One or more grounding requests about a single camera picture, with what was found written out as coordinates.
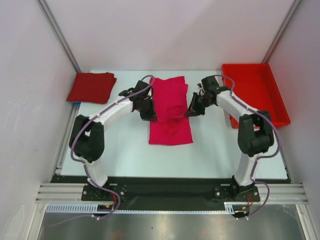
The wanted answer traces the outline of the pink t shirt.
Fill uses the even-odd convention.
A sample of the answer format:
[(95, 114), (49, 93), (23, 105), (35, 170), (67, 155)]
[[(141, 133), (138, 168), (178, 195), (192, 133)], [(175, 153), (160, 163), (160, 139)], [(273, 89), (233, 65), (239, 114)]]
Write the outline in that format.
[(157, 121), (150, 123), (150, 145), (178, 146), (193, 143), (189, 119), (187, 93), (189, 85), (184, 76), (156, 78), (153, 101)]

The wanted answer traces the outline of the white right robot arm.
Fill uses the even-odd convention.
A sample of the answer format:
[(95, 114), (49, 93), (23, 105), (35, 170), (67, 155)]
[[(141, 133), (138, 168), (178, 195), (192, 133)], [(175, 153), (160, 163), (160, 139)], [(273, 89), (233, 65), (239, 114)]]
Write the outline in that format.
[(185, 117), (205, 114), (205, 109), (216, 105), (229, 113), (238, 122), (237, 144), (241, 151), (238, 168), (231, 178), (229, 197), (242, 201), (254, 190), (255, 169), (258, 160), (274, 145), (274, 128), (267, 110), (259, 111), (235, 93), (234, 87), (220, 86), (217, 75), (203, 78), (194, 92)]

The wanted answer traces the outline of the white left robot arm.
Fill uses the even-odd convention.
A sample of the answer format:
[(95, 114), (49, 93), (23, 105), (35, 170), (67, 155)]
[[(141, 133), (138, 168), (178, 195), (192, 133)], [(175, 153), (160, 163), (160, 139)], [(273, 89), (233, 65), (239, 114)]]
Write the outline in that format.
[(138, 111), (141, 120), (157, 122), (153, 100), (155, 82), (153, 75), (147, 75), (151, 82), (139, 80), (135, 87), (125, 89), (106, 108), (90, 116), (78, 115), (73, 124), (69, 140), (70, 157), (83, 165), (87, 181), (93, 187), (92, 194), (99, 200), (110, 195), (106, 185), (108, 174), (102, 167), (101, 157), (105, 150), (106, 130), (122, 117)]

